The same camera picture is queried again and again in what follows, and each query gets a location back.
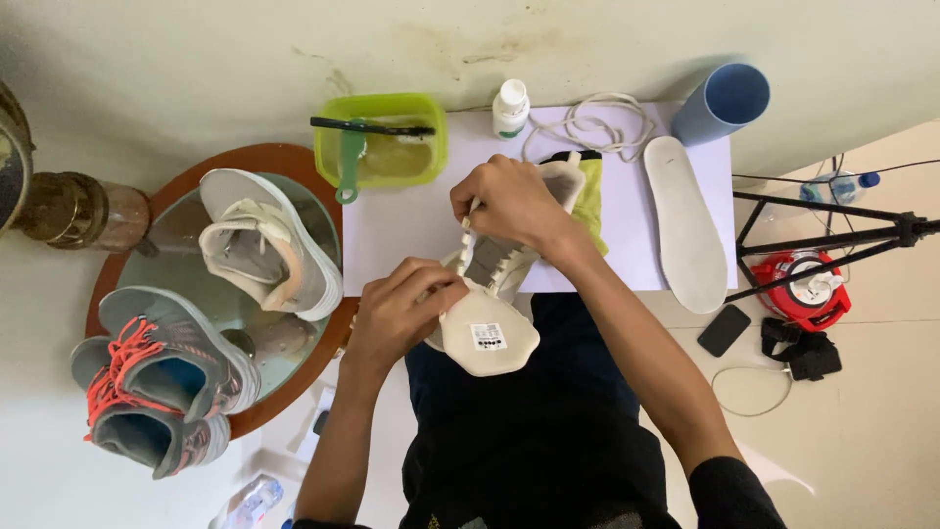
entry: white insole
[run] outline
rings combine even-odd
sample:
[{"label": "white insole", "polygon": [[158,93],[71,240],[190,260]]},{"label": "white insole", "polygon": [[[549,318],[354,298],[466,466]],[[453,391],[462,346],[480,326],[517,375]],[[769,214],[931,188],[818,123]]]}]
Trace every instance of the white insole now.
[{"label": "white insole", "polygon": [[672,294],[693,313],[715,311],[728,291],[728,262],[685,148],[672,136],[643,151],[659,220],[660,261]]}]

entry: white table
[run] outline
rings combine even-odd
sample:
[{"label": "white table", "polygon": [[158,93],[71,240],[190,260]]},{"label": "white table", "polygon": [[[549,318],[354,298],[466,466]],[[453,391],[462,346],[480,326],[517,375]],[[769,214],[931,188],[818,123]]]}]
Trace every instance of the white table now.
[{"label": "white table", "polygon": [[[656,136],[666,134],[677,104],[643,104],[656,121]],[[533,108],[542,122],[562,119],[566,107]],[[586,107],[584,115],[603,117],[611,124],[636,131],[640,119],[622,108]],[[448,162],[444,171],[425,185],[366,188],[352,204],[343,206],[343,288],[347,297],[362,295],[369,281],[387,276],[408,256],[441,259],[460,246],[461,226],[454,220],[449,191],[476,165],[497,153],[521,159],[531,124],[511,141],[497,139],[489,112],[447,114]],[[605,141],[603,133],[585,135]],[[581,150],[568,142],[540,134],[528,154],[539,162],[561,151]],[[737,287],[734,256],[734,211],[731,197],[730,141],[727,137],[688,149],[702,195],[708,204],[728,259],[728,288]],[[640,161],[627,164],[617,154],[603,156],[601,238],[610,252],[607,262],[634,290],[666,290],[659,265],[659,235],[646,171]],[[520,292],[572,292],[557,270],[538,262]]]}]

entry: shoe label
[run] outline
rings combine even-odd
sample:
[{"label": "shoe label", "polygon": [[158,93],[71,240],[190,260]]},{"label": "shoe label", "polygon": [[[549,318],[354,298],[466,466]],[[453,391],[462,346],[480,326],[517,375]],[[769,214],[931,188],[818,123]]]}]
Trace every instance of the shoe label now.
[{"label": "shoe label", "polygon": [[477,351],[495,351],[506,348],[506,337],[498,323],[472,323],[470,332],[473,334],[474,347]]}]

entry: beige sneaker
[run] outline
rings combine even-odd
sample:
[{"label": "beige sneaker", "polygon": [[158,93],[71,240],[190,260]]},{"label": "beige sneaker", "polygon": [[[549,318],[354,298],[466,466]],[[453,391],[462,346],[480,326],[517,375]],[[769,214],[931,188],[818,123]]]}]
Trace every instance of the beige sneaker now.
[{"label": "beige sneaker", "polygon": [[264,311],[317,321],[337,307],[339,270],[276,185],[247,171],[214,169],[202,177],[199,194],[212,219],[199,236],[210,273]]},{"label": "beige sneaker", "polygon": [[[577,166],[579,158],[578,152],[572,152],[567,162],[538,166],[545,185],[568,213],[585,184],[585,174]],[[468,227],[465,219],[464,228]],[[516,371],[525,366],[540,337],[512,307],[512,301],[540,256],[519,243],[483,236],[469,257],[470,242],[468,231],[463,236],[467,248],[441,261],[463,276],[470,294],[441,315],[440,325],[425,343],[477,377]]]}]

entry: white bottle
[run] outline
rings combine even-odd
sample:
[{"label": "white bottle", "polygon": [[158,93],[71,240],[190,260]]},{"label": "white bottle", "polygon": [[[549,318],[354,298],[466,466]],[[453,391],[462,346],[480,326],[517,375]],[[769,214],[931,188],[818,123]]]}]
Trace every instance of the white bottle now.
[{"label": "white bottle", "polygon": [[513,139],[525,129],[529,101],[525,85],[519,79],[503,83],[493,99],[493,132],[500,139]]}]

